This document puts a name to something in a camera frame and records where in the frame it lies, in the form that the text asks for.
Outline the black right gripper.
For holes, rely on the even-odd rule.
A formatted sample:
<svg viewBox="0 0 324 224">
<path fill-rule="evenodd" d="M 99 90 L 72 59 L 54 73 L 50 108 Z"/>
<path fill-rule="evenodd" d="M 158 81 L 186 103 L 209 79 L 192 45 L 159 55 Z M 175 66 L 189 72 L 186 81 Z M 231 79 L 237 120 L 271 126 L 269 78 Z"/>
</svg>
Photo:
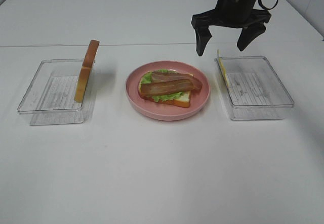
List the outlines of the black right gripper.
<svg viewBox="0 0 324 224">
<path fill-rule="evenodd" d="M 218 0 L 214 9 L 192 16 L 195 28 L 196 52 L 202 56 L 207 43 L 212 38 L 209 26 L 243 28 L 237 47 L 243 51 L 255 38 L 266 30 L 271 14 L 266 10 L 254 9 L 256 0 Z"/>
</svg>

